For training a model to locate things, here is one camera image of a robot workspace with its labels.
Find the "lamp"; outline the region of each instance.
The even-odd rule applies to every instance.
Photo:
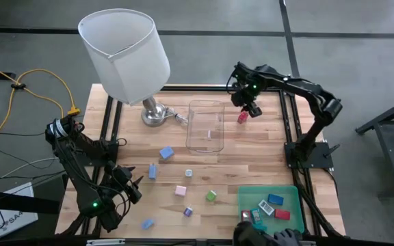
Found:
[[[111,9],[86,16],[78,28],[105,91],[131,106],[142,101],[144,123],[163,124],[167,111],[153,94],[170,77],[170,65],[154,20],[135,10]]]

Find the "teal plastic tray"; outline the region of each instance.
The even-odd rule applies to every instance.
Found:
[[[290,212],[290,220],[276,219],[274,212],[268,216],[258,203],[262,200],[268,202],[268,194],[279,195],[284,198],[283,205],[271,204],[274,209],[283,209]],[[287,228],[304,231],[304,222],[300,210],[298,189],[293,185],[286,186],[242,186],[238,188],[238,215],[241,220],[241,211],[259,208],[259,213],[263,220],[263,225],[267,226],[267,233],[273,235]]]

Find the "wooden table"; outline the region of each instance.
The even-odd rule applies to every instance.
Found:
[[[132,204],[118,229],[110,233],[103,230],[101,237],[232,238],[233,228],[239,221],[238,186],[293,184],[291,172],[285,164],[283,145],[286,139],[278,93],[262,93],[257,104],[263,115],[249,118],[245,124],[237,123],[239,108],[232,105],[226,92],[160,92],[155,98],[185,116],[191,100],[222,101],[225,105],[224,149],[217,156],[193,155],[185,147],[186,127],[180,126],[173,118],[168,118],[160,127],[147,127],[140,118],[142,104],[126,105],[122,110],[118,137],[124,137],[128,144],[120,147],[117,164],[136,166],[134,178],[145,176],[140,183],[142,199],[136,205]],[[296,99],[302,129],[306,132],[313,123],[313,116],[308,103],[303,98]],[[99,138],[106,100],[103,87],[92,85],[83,121],[86,126],[84,133],[92,139]],[[112,114],[107,136],[110,136],[113,118]],[[171,146],[175,155],[162,163],[159,151],[166,146]],[[159,168],[156,181],[148,179],[151,163]],[[193,170],[192,178],[185,177],[186,169]],[[335,229],[344,234],[333,181],[320,169],[311,170],[311,179],[318,207]],[[187,187],[185,197],[174,195],[177,185]],[[211,189],[218,195],[214,203],[205,200]],[[77,193],[69,182],[56,233],[64,231],[78,215],[76,197]],[[194,213],[185,217],[183,211],[190,204]],[[311,214],[304,205],[308,228],[312,231]],[[155,220],[155,225],[149,230],[141,229],[141,223],[146,219]]]

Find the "gray floor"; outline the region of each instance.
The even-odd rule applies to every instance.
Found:
[[[286,0],[292,31],[394,33],[394,0]],[[161,30],[283,31],[277,0],[130,0],[45,1],[0,0],[0,25],[75,28],[86,14],[107,8],[131,8],[151,15]],[[169,83],[225,83],[233,65],[268,63],[290,73],[285,38],[226,36],[162,36],[170,60]],[[394,39],[295,38],[300,74],[342,99],[343,110],[324,131],[331,144],[339,201],[347,234],[354,238],[394,242],[394,199],[376,194],[394,187],[376,135],[358,136],[354,129],[394,105]],[[0,69],[20,74],[46,68],[64,78],[77,106],[85,109],[90,85],[98,83],[93,65],[78,36],[0,34]],[[25,83],[34,92],[61,102],[68,95],[47,74],[32,74]],[[0,122],[7,110],[10,87],[0,81]],[[39,133],[59,117],[57,107],[17,92],[5,132]],[[42,137],[0,136],[0,149],[25,160],[48,158]],[[0,154],[0,176],[23,162]],[[26,167],[15,175],[35,176],[61,170]],[[22,180],[0,181],[0,191]]]

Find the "gloved hand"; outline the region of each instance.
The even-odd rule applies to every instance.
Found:
[[[273,237],[267,234],[264,234],[263,236],[270,241],[271,246],[300,246],[299,240],[291,229],[276,232]]]

